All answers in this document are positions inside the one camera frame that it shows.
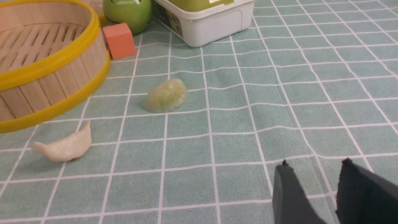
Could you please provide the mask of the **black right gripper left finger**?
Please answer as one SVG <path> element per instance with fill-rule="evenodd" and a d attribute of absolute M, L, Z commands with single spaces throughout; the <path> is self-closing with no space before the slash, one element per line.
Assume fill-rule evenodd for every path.
<path fill-rule="evenodd" d="M 275 224 L 325 223 L 311 206 L 294 169 L 286 160 L 275 167 L 272 206 Z"/>

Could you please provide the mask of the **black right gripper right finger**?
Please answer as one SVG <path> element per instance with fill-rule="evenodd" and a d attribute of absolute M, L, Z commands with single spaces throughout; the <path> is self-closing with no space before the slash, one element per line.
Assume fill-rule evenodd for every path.
<path fill-rule="evenodd" d="M 337 186 L 336 214 L 341 224 L 396 224 L 398 187 L 347 158 Z"/>

